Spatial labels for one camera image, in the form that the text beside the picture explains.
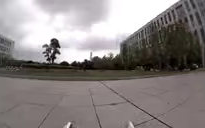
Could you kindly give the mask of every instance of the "grass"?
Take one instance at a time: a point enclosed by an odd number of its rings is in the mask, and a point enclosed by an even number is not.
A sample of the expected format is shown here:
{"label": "grass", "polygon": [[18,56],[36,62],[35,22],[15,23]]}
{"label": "grass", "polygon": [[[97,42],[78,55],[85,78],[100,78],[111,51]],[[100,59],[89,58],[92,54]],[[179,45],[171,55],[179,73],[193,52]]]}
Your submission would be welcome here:
{"label": "grass", "polygon": [[179,72],[114,71],[114,70],[0,70],[0,76],[40,80],[121,80],[179,74]]}

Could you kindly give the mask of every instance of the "ground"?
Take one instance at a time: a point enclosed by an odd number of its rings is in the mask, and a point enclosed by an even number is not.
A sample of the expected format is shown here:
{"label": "ground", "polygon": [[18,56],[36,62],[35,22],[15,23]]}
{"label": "ground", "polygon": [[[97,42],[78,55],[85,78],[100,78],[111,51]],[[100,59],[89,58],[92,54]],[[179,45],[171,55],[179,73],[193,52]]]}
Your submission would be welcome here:
{"label": "ground", "polygon": [[119,81],[0,77],[0,128],[205,128],[205,72]]}

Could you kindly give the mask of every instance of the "paved plaza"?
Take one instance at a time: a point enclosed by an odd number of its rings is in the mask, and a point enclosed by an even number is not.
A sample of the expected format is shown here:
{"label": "paved plaza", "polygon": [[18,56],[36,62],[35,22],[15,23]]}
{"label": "paved plaza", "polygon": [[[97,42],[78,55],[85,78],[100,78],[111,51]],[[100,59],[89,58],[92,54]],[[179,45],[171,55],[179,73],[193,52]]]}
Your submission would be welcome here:
{"label": "paved plaza", "polygon": [[0,128],[205,128],[205,72],[120,81],[0,77]]}

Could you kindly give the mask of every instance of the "bush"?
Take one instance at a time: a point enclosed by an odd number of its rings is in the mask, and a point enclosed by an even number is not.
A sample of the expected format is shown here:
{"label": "bush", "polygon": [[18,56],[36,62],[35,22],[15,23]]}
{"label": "bush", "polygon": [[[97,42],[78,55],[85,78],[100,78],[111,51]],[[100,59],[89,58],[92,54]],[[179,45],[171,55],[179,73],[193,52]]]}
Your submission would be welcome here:
{"label": "bush", "polygon": [[72,66],[62,66],[62,65],[48,65],[48,64],[22,64],[23,68],[33,68],[33,69],[76,69]]}

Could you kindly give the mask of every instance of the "sky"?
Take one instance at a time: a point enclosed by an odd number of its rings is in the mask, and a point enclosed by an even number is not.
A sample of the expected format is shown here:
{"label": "sky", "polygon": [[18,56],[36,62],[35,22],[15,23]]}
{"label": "sky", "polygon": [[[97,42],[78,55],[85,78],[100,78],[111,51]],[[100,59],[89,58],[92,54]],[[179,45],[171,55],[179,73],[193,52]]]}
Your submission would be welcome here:
{"label": "sky", "polygon": [[178,0],[0,0],[0,33],[15,41],[14,58],[44,61],[57,38],[57,62],[119,53],[122,40]]}

